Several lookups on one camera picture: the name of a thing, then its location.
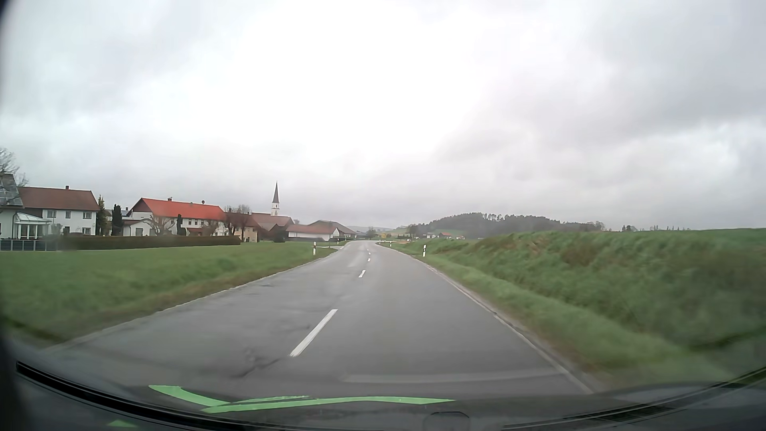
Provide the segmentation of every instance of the hill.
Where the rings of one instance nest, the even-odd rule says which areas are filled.
[[[536,232],[398,245],[631,385],[766,361],[766,229]]]
[[[604,225],[600,222],[560,222],[536,215],[500,215],[467,212],[417,225],[417,233],[420,235],[427,232],[446,231],[453,235],[463,235],[466,238],[477,239],[514,232],[592,232],[599,231],[603,227]]]

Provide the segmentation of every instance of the grassy embankment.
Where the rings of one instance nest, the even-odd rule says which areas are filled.
[[[538,232],[394,247],[474,290],[614,386],[766,363],[766,229]]]
[[[2,252],[8,326],[58,343],[313,259],[308,242]],[[321,248],[316,257],[333,252]]]

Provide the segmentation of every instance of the road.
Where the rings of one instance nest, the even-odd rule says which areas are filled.
[[[441,275],[363,241],[51,355],[120,384],[232,399],[583,393]]]

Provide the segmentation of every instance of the church spire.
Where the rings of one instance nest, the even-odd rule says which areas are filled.
[[[278,216],[280,212],[280,184],[274,184],[274,199],[271,201],[271,215]]]

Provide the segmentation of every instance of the house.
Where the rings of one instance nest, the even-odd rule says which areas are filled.
[[[341,239],[355,239],[356,238],[356,232],[353,230],[345,227],[344,225],[338,223],[338,222],[330,222],[328,220],[317,220],[314,223],[311,223],[309,226],[314,225],[324,225],[327,228],[333,227],[338,229],[338,235],[333,236],[333,238],[341,238]]]
[[[329,241],[356,238],[356,232],[338,222],[317,220],[310,225],[287,226],[287,239],[290,241]]]
[[[267,212],[253,212],[250,219],[260,228],[261,238],[274,240],[278,235],[284,235],[290,225],[294,225],[293,219],[287,215],[272,215]]]
[[[0,239],[38,239],[50,233],[50,220],[26,214],[23,209],[13,175],[0,175]]]
[[[232,235],[240,237],[244,242],[260,241],[260,237],[263,236],[263,232],[265,231],[260,227],[258,222],[253,219],[251,214],[234,212],[227,215],[229,217],[234,217],[234,219],[231,220],[234,225],[234,233]]]
[[[329,241],[340,236],[338,229],[332,225],[289,225],[286,231],[289,241]]]
[[[181,215],[181,227],[186,229],[186,235],[202,235],[206,226],[215,226],[212,235],[226,235],[224,226],[226,215],[220,206],[205,205],[194,202],[178,202],[173,198],[167,200],[141,198],[130,209],[129,218],[123,219],[126,227],[123,233],[131,236],[178,234],[175,221]]]
[[[52,229],[59,225],[63,234],[96,235],[99,206],[90,190],[75,190],[69,186],[63,189],[18,187],[18,196],[24,206],[19,212],[48,220]]]

